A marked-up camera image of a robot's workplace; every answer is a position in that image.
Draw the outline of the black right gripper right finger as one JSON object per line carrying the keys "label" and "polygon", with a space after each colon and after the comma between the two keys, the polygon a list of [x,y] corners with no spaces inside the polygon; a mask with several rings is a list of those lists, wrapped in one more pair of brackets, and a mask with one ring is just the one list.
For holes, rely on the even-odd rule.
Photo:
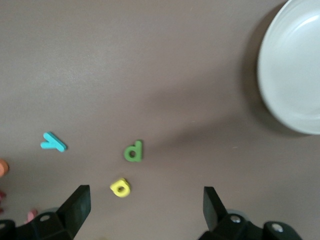
{"label": "black right gripper right finger", "polygon": [[267,221],[260,228],[237,213],[228,213],[213,187],[203,189],[203,215],[208,227],[201,240],[299,240],[288,224]]}

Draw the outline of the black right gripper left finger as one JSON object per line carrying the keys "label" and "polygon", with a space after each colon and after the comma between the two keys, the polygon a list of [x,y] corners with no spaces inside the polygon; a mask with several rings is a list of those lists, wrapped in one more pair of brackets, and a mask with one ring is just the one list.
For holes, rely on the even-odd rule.
{"label": "black right gripper left finger", "polygon": [[89,185],[80,185],[56,210],[16,226],[10,219],[0,221],[2,240],[73,240],[91,211]]}

